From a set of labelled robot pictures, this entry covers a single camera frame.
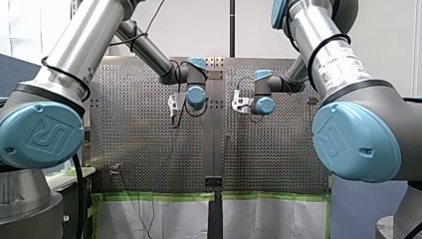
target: wire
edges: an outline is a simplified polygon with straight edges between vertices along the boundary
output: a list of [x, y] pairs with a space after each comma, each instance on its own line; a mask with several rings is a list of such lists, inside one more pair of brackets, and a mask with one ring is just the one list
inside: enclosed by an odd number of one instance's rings
[[152, 19], [151, 19], [151, 21], [149, 21], [149, 25], [148, 25], [148, 27], [146, 28], [146, 31], [145, 31], [146, 33], [149, 31], [149, 28], [151, 27], [152, 23], [154, 22], [155, 17], [158, 15], [158, 12], [159, 12], [159, 10], [161, 9], [161, 7], [162, 7], [162, 5], [164, 4], [164, 2], [165, 2], [165, 0], [162, 0], [162, 1], [161, 1], [161, 3], [159, 4], [159, 6], [158, 6], [157, 10], [155, 11], [154, 16], [153, 16], [153, 17], [152, 17]]
[[177, 138], [177, 133], [178, 130], [174, 130], [171, 134], [171, 147], [170, 147], [170, 152], [167, 156], [167, 158], [165, 158], [166, 160], [161, 160], [160, 166], [159, 166], [159, 171], [158, 173], [155, 175], [154, 177], [154, 182], [152, 185], [152, 190], [151, 190], [151, 202], [152, 202], [152, 219], [151, 222], [149, 223], [149, 227], [148, 227], [148, 232], [151, 231], [152, 225], [154, 223], [155, 220], [155, 204], [154, 204], [154, 196], [153, 193], [155, 192], [155, 190], [157, 189], [157, 182], [158, 179], [161, 178], [162, 174], [164, 173], [164, 169], [167, 168], [169, 162], [173, 161], [173, 152], [174, 152], [174, 145], [175, 145], [175, 141]]
[[[126, 180], [124, 179], [124, 175], [123, 175], [122, 170], [119, 170], [118, 172], [119, 172], [118, 175], [120, 175], [120, 178], [121, 178], [121, 182], [123, 183], [123, 187], [125, 188], [125, 190], [129, 191], [129, 188], [128, 188], [127, 184], [126, 184]], [[151, 235], [149, 234], [148, 229], [146, 228], [146, 224], [145, 224], [145, 222], [142, 219], [142, 215], [140, 213], [140, 194], [139, 194], [139, 191], [138, 190], [136, 190], [136, 194], [137, 194], [137, 214], [139, 216], [140, 223], [142, 224], [142, 227], [145, 230], [148, 238], [149, 239], [152, 239]]]
[[182, 106], [182, 110], [180, 111], [179, 120], [177, 121], [177, 125], [174, 125], [174, 122], [173, 122], [172, 128], [179, 128], [180, 127], [180, 123], [182, 121], [183, 111], [184, 111], [185, 107], [186, 107], [186, 101], [184, 101], [183, 106]]
[[260, 123], [260, 122], [262, 122], [262, 121], [263, 121], [264, 117], [265, 117], [265, 116], [261, 116], [261, 117], [260, 117], [260, 119], [258, 119], [258, 120], [253, 120], [253, 119], [252, 119], [252, 115], [250, 115], [250, 116], [249, 116], [249, 119], [250, 119], [250, 121], [251, 121], [252, 123]]
[[351, 44], [351, 39], [349, 36], [347, 36], [346, 34], [334, 34], [324, 40], [322, 40], [319, 45], [316, 46], [316, 48], [313, 50], [313, 52], [311, 53], [310, 56], [310, 60], [308, 62], [308, 79], [311, 83], [311, 86], [314, 88], [314, 90], [317, 92], [317, 87], [316, 84], [314, 82], [314, 78], [313, 78], [313, 64], [314, 64], [314, 60], [317, 57], [318, 52], [325, 47], [328, 43], [332, 42], [332, 41], [338, 41], [338, 40], [346, 40], [347, 43], [350, 45]]
[[112, 46], [118, 46], [118, 45], [122, 45], [122, 44], [126, 44], [126, 43], [129, 43], [129, 42], [132, 42], [132, 45], [130, 46], [130, 48], [132, 48], [133, 47], [133, 43], [134, 43], [134, 41], [136, 41], [136, 39], [138, 39], [140, 37], [143, 37], [143, 36], [144, 37], [148, 37], [149, 28], [152, 26], [152, 23], [154, 22], [156, 16], [159, 13], [159, 10], [161, 9], [162, 5], [164, 4], [164, 2], [165, 2], [165, 0], [162, 0], [161, 3], [159, 4], [157, 10], [154, 13], [154, 16], [149, 21], [148, 27], [146, 28], [146, 31], [144, 33], [141, 33], [141, 34], [139, 34], [139, 35], [136, 36], [137, 25], [136, 24], [133, 24], [133, 29], [136, 28], [136, 30], [133, 31], [135, 33], [134, 34], [135, 35], [134, 37], [129, 38], [129, 39], [125, 40], [125, 41], [121, 41], [121, 42], [117, 42], [117, 43], [110, 43], [109, 46], [111, 46], [111, 47]]
[[110, 43], [109, 46], [112, 47], [112, 46], [118, 46], [118, 45], [130, 43], [132, 41], [134, 42], [136, 39], [138, 39], [140, 37], [143, 37], [143, 36], [147, 37], [148, 34], [147, 33], [141, 33], [141, 34], [139, 34], [137, 36], [134, 36], [132, 38], [129, 38], [129, 39], [125, 40], [125, 41], [121, 41], [121, 42], [118, 42], [118, 43]]
[[186, 61], [183, 61], [183, 62], [181, 62], [180, 63], [180, 65], [183, 65], [183, 64], [187, 64], [187, 65], [189, 65], [189, 66], [191, 66], [191, 67], [193, 67], [193, 68], [195, 68], [196, 70], [198, 70], [203, 76], [204, 76], [204, 78], [205, 78], [205, 82], [208, 80], [208, 76], [207, 76], [207, 74], [204, 72], [204, 70], [203, 69], [201, 69], [201, 68], [198, 68], [197, 66], [195, 66], [195, 65], [193, 65], [192, 63], [190, 63], [190, 62], [186, 62]]
[[[132, 32], [133, 32], [133, 36], [136, 36], [137, 35], [137, 22], [136, 21], [133, 21], [133, 29], [132, 29]], [[134, 43], [135, 43], [135, 41], [132, 41], [131, 44], [130, 44], [129, 50], [131, 52], [133, 52]]]
[[341, 0], [334, 0], [334, 4], [332, 5], [332, 16], [331, 19], [334, 20], [334, 18], [337, 16], [338, 9], [340, 7]]
[[183, 104], [184, 105], [184, 107], [185, 107], [185, 109], [186, 109], [186, 112], [187, 112], [187, 114], [188, 115], [190, 115], [191, 117], [193, 117], [193, 118], [200, 118], [200, 117], [202, 117], [202, 116], [204, 116], [204, 114], [207, 112], [207, 110], [208, 110], [208, 98], [207, 98], [207, 100], [205, 101], [205, 108], [204, 108], [204, 110], [201, 112], [201, 113], [199, 113], [198, 115], [195, 115], [195, 114], [193, 114], [193, 113], [191, 113], [190, 111], [189, 111], [189, 109], [187, 108], [187, 105], [186, 105], [186, 100], [185, 100], [185, 104]]
[[240, 90], [240, 84], [241, 84], [243, 81], [245, 81], [246, 79], [252, 80], [252, 82], [254, 82], [254, 79], [253, 79], [253, 78], [251, 78], [251, 77], [244, 77], [244, 78], [242, 78], [241, 80], [239, 80], [239, 82], [238, 82], [238, 84], [237, 84], [237, 86], [236, 86], [236, 90]]
[[72, 157], [72, 160], [74, 162], [75, 171], [77, 173], [78, 183], [78, 225], [75, 238], [81, 239], [82, 234], [84, 232], [85, 216], [87, 215], [84, 176], [82, 173], [82, 167], [77, 153], [75, 153], [75, 155]]
[[413, 239], [422, 231], [422, 222], [419, 223], [406, 237], [403, 239]]
[[409, 103], [422, 103], [422, 99], [419, 98], [403, 98], [403, 101]]
[[87, 99], [90, 98], [90, 96], [91, 96], [91, 90], [90, 90], [90, 87], [88, 86], [87, 83], [85, 83], [83, 80], [79, 79], [78, 77], [76, 77], [75, 75], [73, 75], [71, 73], [65, 72], [64, 70], [62, 70], [60, 68], [50, 66], [47, 63], [47, 59], [48, 59], [48, 57], [44, 57], [43, 59], [41, 59], [41, 64], [43, 64], [43, 66], [45, 66], [46, 68], [48, 68], [50, 70], [53, 70], [53, 71], [58, 72], [60, 74], [63, 74], [65, 76], [69, 77], [69, 78], [72, 78], [73, 80], [75, 80], [79, 84], [81, 84], [81, 86], [84, 88], [85, 93], [86, 93], [85, 96], [82, 98], [82, 102], [85, 102]]
[[174, 60], [170, 60], [171, 63], [173, 63], [174, 65], [176, 65], [176, 71], [174, 72], [174, 78], [176, 79], [176, 82], [178, 84], [178, 89], [177, 89], [177, 93], [180, 93], [181, 91], [181, 81], [180, 81], [180, 76], [182, 75], [182, 70], [180, 69], [180, 65], [178, 62], [174, 61]]
[[292, 29], [291, 29], [291, 14], [290, 14], [290, 3], [289, 0], [287, 0], [287, 4], [286, 4], [286, 28], [288, 30], [288, 38], [292, 44], [292, 47], [295, 48], [295, 50], [297, 52], [300, 52], [301, 50], [299, 50], [298, 45], [296, 45], [295, 40], [293, 39], [292, 36]]
[[289, 88], [288, 91], [288, 95], [291, 95], [293, 93], [293, 89], [290, 86], [289, 82], [286, 81], [282, 76], [279, 75], [272, 75], [273, 77], [278, 77], [280, 78], [280, 81], [282, 81], [282, 87], [280, 88], [280, 92], [284, 92], [285, 91], [285, 87]]
[[7, 100], [0, 100], [0, 109], [2, 109], [4, 107], [4, 105], [6, 105]]

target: metal pegboard panel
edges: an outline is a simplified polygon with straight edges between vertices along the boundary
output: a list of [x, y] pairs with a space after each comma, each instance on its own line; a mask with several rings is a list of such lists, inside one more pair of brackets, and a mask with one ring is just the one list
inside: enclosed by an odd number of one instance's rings
[[269, 69], [282, 76], [292, 62], [225, 60], [224, 190], [329, 193], [329, 174], [313, 147], [312, 120], [317, 105], [309, 100], [315, 100], [317, 94], [311, 87], [299, 94], [273, 94], [277, 109], [262, 120], [231, 109], [241, 79], [245, 78], [240, 84], [242, 97], [251, 98], [251, 78], [256, 70]]
[[91, 87], [94, 191], [204, 190], [201, 119], [171, 127], [167, 100], [177, 86], [161, 85], [137, 58], [106, 57]]

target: silver arm segment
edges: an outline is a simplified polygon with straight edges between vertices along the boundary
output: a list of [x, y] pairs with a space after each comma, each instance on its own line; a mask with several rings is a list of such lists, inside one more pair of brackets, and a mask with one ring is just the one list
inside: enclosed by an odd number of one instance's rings
[[[334, 0], [330, 0], [330, 3], [335, 5]], [[341, 1], [340, 4], [333, 9], [331, 18], [341, 33], [347, 34], [350, 31], [357, 17], [358, 5], [358, 0]], [[289, 37], [286, 21], [284, 30]], [[304, 62], [302, 56], [298, 56], [295, 60], [292, 67], [288, 70], [285, 79], [287, 82], [294, 84], [304, 84], [308, 80], [307, 64]]]
[[170, 61], [133, 21], [122, 22], [116, 31], [136, 55], [151, 68], [163, 85], [187, 84], [186, 103], [195, 110], [201, 110], [206, 102], [206, 64], [203, 58], [189, 58], [187, 64]]
[[421, 180], [421, 105], [404, 102], [390, 83], [371, 77], [331, 12], [328, 0], [290, 8], [292, 35], [321, 99], [313, 125], [319, 158], [344, 179]]
[[1, 109], [1, 161], [18, 168], [47, 168], [79, 149], [88, 84], [118, 25], [130, 18], [138, 2], [84, 1], [46, 60], [48, 67], [34, 80], [20, 83]]
[[[133, 37], [133, 21], [128, 20], [120, 23], [115, 34], [122, 40], [126, 41]], [[136, 34], [143, 34], [137, 28]], [[167, 75], [172, 68], [170, 60], [155, 46], [155, 44], [147, 37], [138, 37], [132, 42], [126, 43], [128, 47], [132, 46], [136, 55], [148, 65], [158, 76], [162, 77]]]

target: blue joint cap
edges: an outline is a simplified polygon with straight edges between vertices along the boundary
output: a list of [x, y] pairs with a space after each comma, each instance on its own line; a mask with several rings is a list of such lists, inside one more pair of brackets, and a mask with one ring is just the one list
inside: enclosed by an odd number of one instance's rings
[[262, 97], [255, 103], [257, 114], [268, 116], [276, 109], [276, 102], [269, 97]]
[[384, 182], [400, 170], [400, 146], [393, 132], [360, 105], [338, 102], [323, 107], [316, 114], [313, 133], [319, 159], [344, 179]]
[[207, 95], [202, 88], [194, 86], [187, 90], [186, 102], [195, 110], [201, 110], [206, 100]]
[[287, 0], [274, 0], [271, 14], [271, 25], [273, 29], [280, 30], [283, 28], [283, 19], [286, 15], [287, 6]]
[[83, 138], [83, 122], [71, 108], [27, 104], [0, 121], [0, 158], [17, 168], [49, 168], [71, 158]]
[[207, 70], [207, 61], [203, 57], [190, 57], [187, 62], [204, 71]]
[[271, 70], [258, 70], [255, 72], [255, 82], [270, 77], [273, 74]]

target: white wall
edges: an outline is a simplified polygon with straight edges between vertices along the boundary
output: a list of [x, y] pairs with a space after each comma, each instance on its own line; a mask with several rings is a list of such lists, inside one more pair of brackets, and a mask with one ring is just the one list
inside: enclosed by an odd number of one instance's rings
[[[132, 16], [145, 31], [161, 0], [140, 3]], [[229, 52], [227, 0], [167, 0], [149, 30], [149, 38], [167, 56], [225, 56]], [[112, 55], [129, 55], [125, 46]]]
[[417, 0], [361, 0], [352, 47], [374, 78], [413, 93]]
[[283, 31], [271, 27], [273, 0], [241, 0], [236, 6], [236, 57], [296, 58]]
[[70, 21], [70, 0], [0, 0], [0, 54], [40, 64]]

